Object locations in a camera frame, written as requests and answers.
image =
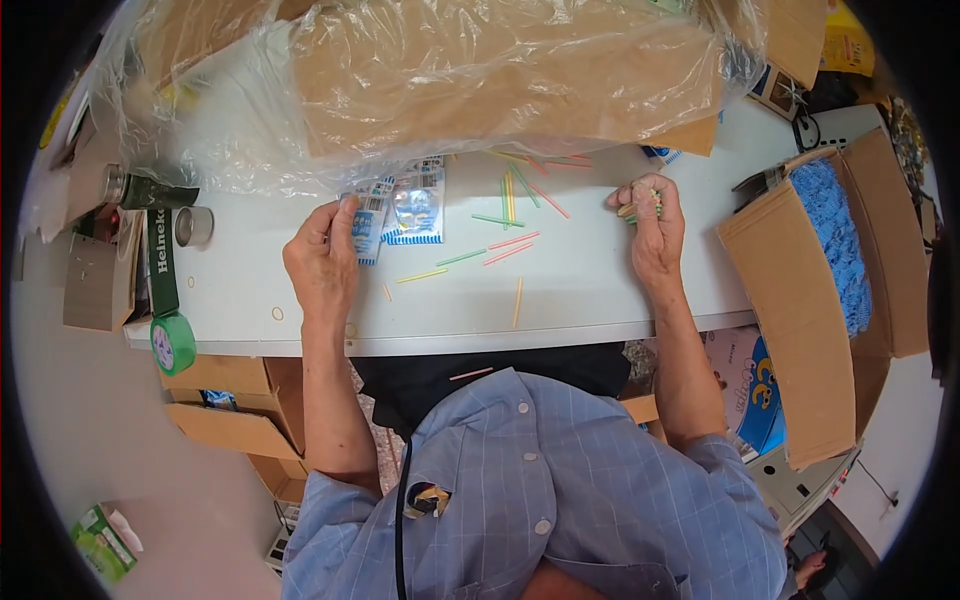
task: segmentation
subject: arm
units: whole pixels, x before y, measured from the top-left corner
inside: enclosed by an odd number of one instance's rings
[[[376,447],[344,356],[344,330],[357,279],[350,236],[356,208],[353,197],[314,210],[283,248],[283,264],[303,309],[306,463],[379,498]]]
[[[660,192],[661,215],[653,192]],[[660,423],[680,451],[708,434],[727,435],[723,397],[693,322],[680,275],[684,215],[673,181],[648,174],[613,192],[608,204],[633,204],[632,259],[650,296],[657,327],[656,398]]]

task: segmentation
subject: orange straw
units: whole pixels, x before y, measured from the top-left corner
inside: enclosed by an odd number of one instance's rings
[[[555,167],[566,167],[568,169],[588,169],[590,171],[593,170],[593,165],[579,164],[576,162],[557,162],[555,160],[547,160],[543,164],[549,164]]]
[[[504,246],[510,246],[517,242],[522,242],[523,240],[529,240],[532,237],[537,237],[540,235],[539,231],[534,231],[533,233],[527,233],[526,235],[521,235],[520,237],[515,237],[512,240],[507,240],[506,242],[500,242],[499,244],[493,244],[492,246],[487,246],[487,250],[496,250],[497,248],[503,248]]]
[[[566,211],[563,210],[563,209],[560,207],[559,204],[557,204],[556,202],[554,202],[554,200],[553,200],[552,198],[550,198],[549,196],[547,196],[546,194],[544,194],[544,193],[543,193],[543,190],[541,190],[540,188],[536,187],[533,183],[530,183],[530,187],[532,187],[535,192],[537,192],[538,194],[540,194],[541,196],[543,196],[543,199],[546,200],[546,201],[548,201],[551,206],[553,206],[554,208],[556,208],[557,210],[559,210],[559,211],[560,211],[560,214],[562,214],[565,219],[569,219],[569,218],[570,218],[570,215],[568,215],[568,214],[566,213]]]
[[[530,158],[530,155],[523,155],[523,157],[527,159],[527,162],[530,163],[530,166],[532,166],[533,168],[537,169],[538,171],[540,171],[540,172],[543,173],[544,175],[547,175],[547,176],[550,175],[549,173],[546,172],[546,169],[544,169],[543,167],[539,166],[535,160],[533,160],[532,158]]]
[[[526,249],[530,248],[530,247],[533,246],[533,245],[534,245],[533,242],[527,242],[527,243],[524,244],[523,246],[517,246],[517,247],[514,248],[513,250],[506,251],[506,252],[504,252],[504,253],[502,253],[502,254],[498,254],[497,256],[494,256],[493,258],[490,258],[490,259],[488,259],[488,260],[485,260],[484,263],[483,263],[483,266],[486,267],[487,265],[491,265],[491,264],[493,264],[494,262],[496,262],[497,260],[500,260],[501,258],[506,258],[507,256],[509,256],[509,255],[511,255],[511,254],[516,254],[517,252],[520,252],[521,250],[526,250]]]
[[[487,367],[479,371],[465,372],[462,375],[454,375],[453,377],[450,377],[450,381],[456,381],[457,379],[463,379],[464,377],[470,377],[471,375],[479,375],[482,372],[490,372],[490,371],[493,371],[493,367]]]

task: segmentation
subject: black cord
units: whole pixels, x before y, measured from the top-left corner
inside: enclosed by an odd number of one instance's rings
[[[863,469],[863,472],[867,473],[867,475],[868,475],[871,479],[874,480],[874,483],[876,483],[876,486],[877,486],[878,488],[880,488],[880,491],[883,493],[883,495],[884,495],[884,496],[887,498],[887,500],[890,502],[890,505],[896,508],[896,506],[897,506],[898,504],[900,504],[900,501],[899,501],[898,499],[896,499],[896,498],[890,497],[890,494],[887,493],[887,491],[883,489],[883,486],[881,486],[881,485],[880,485],[880,482],[878,482],[878,481],[876,480],[876,477],[874,477],[874,476],[867,470],[867,468],[863,466],[863,463],[860,462],[860,459],[859,459],[859,458],[856,459],[856,462],[857,462],[858,465],[860,465],[860,468]]]
[[[394,568],[396,571],[396,597],[398,600],[407,600],[407,582],[403,577],[403,502],[407,495],[407,479],[410,477],[410,463],[413,455],[413,440],[407,443],[407,457],[403,461],[403,472],[400,482],[396,484],[396,519],[394,520]]]
[[[283,511],[280,510],[280,503],[276,500],[274,500],[274,512],[276,513],[276,520],[280,521],[283,528],[287,530],[287,535],[294,535],[294,528],[287,522],[287,517],[283,515]]]

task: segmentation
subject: packing tape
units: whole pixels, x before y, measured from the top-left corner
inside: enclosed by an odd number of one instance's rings
[[[153,341],[156,364],[167,376],[176,375],[197,359],[197,341],[193,337],[193,329],[186,317],[178,312],[154,317],[150,323],[150,339]]]

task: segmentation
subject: blue plaid shirt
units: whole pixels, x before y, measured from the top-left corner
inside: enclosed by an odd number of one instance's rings
[[[517,598],[541,558],[609,598],[770,600],[780,532],[733,446],[683,455],[613,398],[506,370],[445,398],[413,438],[408,487],[451,492],[404,517],[412,600]],[[396,489],[377,501],[313,472],[283,598],[396,598]]]

